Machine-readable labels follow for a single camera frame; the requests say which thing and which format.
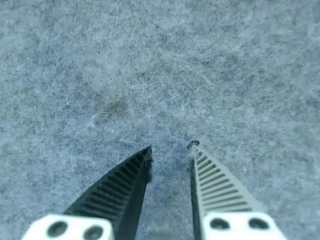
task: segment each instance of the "ridged surface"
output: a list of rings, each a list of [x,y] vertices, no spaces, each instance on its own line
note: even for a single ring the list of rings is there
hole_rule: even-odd
[[[196,238],[204,235],[204,219],[211,212],[263,212],[260,203],[219,161],[195,144],[190,148],[190,156]]]
[[[200,150],[194,153],[199,204],[204,216],[211,211],[252,211],[253,198],[244,192],[242,184],[221,163]]]
[[[151,153],[148,147],[113,168],[64,214],[108,219],[116,240],[134,239],[146,184],[151,180]]]

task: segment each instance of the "gray carpet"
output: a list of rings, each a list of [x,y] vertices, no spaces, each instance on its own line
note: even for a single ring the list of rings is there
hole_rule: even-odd
[[[193,139],[319,239],[318,0],[0,0],[0,112],[2,239],[152,145],[136,239],[191,240]]]

